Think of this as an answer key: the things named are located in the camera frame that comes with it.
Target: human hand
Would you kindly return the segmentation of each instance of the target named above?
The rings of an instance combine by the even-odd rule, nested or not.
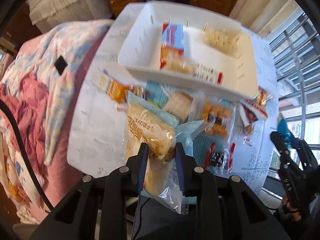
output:
[[[293,208],[290,205],[289,198],[288,198],[287,194],[284,194],[281,203],[282,203],[282,205],[286,206],[287,209],[289,209],[290,211],[292,211],[292,212],[296,211],[295,213],[291,213],[294,221],[301,220],[301,216],[300,216],[300,213],[298,212],[298,209],[297,208]]]

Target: window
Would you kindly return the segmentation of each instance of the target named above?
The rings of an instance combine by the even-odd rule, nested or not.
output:
[[[303,123],[303,101],[301,97],[301,80],[296,69],[288,39],[293,44],[304,79],[307,106],[306,121]],[[303,138],[309,144],[320,164],[320,39],[311,21],[303,13],[287,29],[270,43],[277,73],[279,92],[279,111],[287,120],[288,128],[297,138]],[[302,169],[297,151],[289,149],[290,157]],[[270,169],[265,185],[278,195],[279,180],[277,170],[280,168],[280,154],[273,151]]]

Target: white table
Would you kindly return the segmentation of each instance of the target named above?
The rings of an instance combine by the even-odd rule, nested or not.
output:
[[[143,6],[144,3],[129,4],[109,29],[84,79],[74,111],[68,142],[68,163],[95,178],[108,175],[125,164],[123,155],[126,115],[116,110],[115,102],[97,88],[97,82],[100,74],[107,71],[123,84],[146,84],[145,81],[134,79],[124,66],[119,65],[117,59],[124,39]],[[276,70],[269,44],[256,34],[251,35],[258,84],[277,95]],[[236,133],[233,138],[236,148],[232,173],[218,174],[223,177],[239,175],[256,194],[263,186],[272,158],[274,146],[269,135],[277,126],[277,98],[268,103],[267,112],[267,121],[255,122],[258,133],[252,139],[252,146],[244,144],[244,136]],[[240,123],[235,130],[241,132]]]

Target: wooden drawer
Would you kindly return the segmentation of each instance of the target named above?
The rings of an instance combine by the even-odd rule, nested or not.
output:
[[[115,7],[124,7],[126,6],[128,3],[131,2],[136,2],[137,0],[109,0],[110,6],[111,8],[115,8]]]
[[[190,0],[190,5],[205,8],[224,15],[228,15],[232,3],[232,0]]]
[[[121,13],[121,11],[124,9],[125,6],[119,6],[119,7],[113,7],[112,11],[113,14],[118,17],[118,15]]]

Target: white basket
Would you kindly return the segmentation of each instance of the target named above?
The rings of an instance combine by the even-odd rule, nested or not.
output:
[[[221,85],[189,75],[160,70],[162,24],[183,24],[184,56],[223,72]],[[203,43],[204,29],[239,36],[236,57]],[[153,80],[229,99],[254,99],[258,94],[256,64],[250,35],[241,24],[223,15],[170,2],[148,2],[140,12],[118,55],[119,63],[138,79]]]

